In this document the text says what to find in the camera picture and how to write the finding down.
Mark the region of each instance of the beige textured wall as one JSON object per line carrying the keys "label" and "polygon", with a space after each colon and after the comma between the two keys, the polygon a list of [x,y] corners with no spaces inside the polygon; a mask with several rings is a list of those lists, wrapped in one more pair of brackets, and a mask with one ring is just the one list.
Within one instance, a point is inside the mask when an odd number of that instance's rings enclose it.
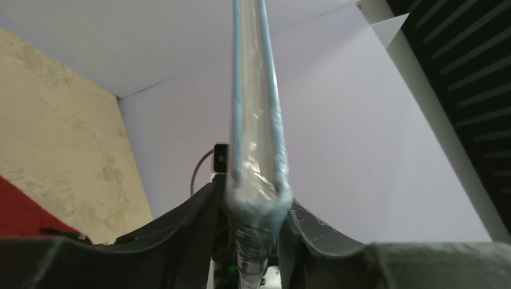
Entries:
{"label": "beige textured wall", "polygon": [[4,29],[0,175],[95,243],[152,219],[115,97]]}

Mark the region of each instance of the plastic wrap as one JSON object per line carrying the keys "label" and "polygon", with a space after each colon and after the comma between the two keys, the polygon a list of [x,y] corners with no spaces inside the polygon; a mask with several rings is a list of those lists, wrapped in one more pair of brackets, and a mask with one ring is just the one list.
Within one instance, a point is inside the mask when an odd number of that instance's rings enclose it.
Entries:
{"label": "plastic wrap", "polygon": [[234,0],[233,118],[226,201],[240,288],[259,288],[292,204],[264,0]]}

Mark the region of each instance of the green light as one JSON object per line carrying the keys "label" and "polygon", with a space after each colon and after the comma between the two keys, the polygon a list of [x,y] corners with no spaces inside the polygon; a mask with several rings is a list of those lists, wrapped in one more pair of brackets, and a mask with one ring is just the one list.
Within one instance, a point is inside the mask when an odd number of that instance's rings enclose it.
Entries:
{"label": "green light", "polygon": [[227,270],[229,271],[229,274],[232,274],[232,275],[238,273],[238,267],[236,267],[235,265],[229,266],[229,268]]}

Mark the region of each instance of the black cable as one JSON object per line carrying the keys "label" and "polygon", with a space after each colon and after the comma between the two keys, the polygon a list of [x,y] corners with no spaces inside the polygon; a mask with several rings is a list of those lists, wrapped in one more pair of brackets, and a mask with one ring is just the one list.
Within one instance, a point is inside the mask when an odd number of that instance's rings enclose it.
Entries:
{"label": "black cable", "polygon": [[193,175],[192,175],[192,181],[190,182],[190,196],[193,196],[193,194],[195,193],[195,190],[193,190],[193,185],[195,184],[195,178],[197,177],[197,173],[199,172],[199,168],[201,167],[202,163],[212,154],[213,154],[213,150],[208,151],[199,160],[199,162],[197,163],[197,166],[195,166],[195,170],[193,171]]}

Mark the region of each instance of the red fabric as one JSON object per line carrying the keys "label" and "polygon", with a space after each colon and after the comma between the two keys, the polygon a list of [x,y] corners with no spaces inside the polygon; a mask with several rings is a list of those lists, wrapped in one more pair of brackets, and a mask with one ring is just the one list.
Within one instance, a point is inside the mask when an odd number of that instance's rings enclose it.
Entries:
{"label": "red fabric", "polygon": [[45,228],[78,232],[45,211],[0,176],[0,237],[48,237],[39,232],[39,229]]}

